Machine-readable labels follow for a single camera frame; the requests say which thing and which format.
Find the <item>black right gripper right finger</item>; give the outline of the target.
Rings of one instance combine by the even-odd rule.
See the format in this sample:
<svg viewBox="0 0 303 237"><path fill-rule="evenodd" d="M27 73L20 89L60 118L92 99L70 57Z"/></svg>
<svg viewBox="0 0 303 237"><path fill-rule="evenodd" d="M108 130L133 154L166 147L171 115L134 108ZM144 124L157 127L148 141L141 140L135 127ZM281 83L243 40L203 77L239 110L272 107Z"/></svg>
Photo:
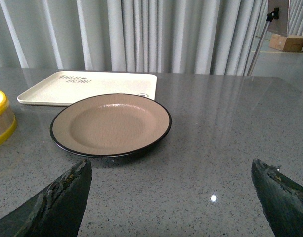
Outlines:
<svg viewBox="0 0 303 237"><path fill-rule="evenodd" d="M252 162L251 177L274 235L303 237L303 186L259 159Z"/></svg>

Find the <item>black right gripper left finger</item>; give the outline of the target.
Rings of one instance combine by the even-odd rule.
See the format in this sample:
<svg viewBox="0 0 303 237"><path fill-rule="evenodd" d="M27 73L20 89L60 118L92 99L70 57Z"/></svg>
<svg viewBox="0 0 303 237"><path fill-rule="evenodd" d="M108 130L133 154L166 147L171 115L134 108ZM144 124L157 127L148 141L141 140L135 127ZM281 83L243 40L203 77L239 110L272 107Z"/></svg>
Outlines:
<svg viewBox="0 0 303 237"><path fill-rule="evenodd" d="M88 159L68 171L0 219L0 237L75 237L92 181Z"/></svg>

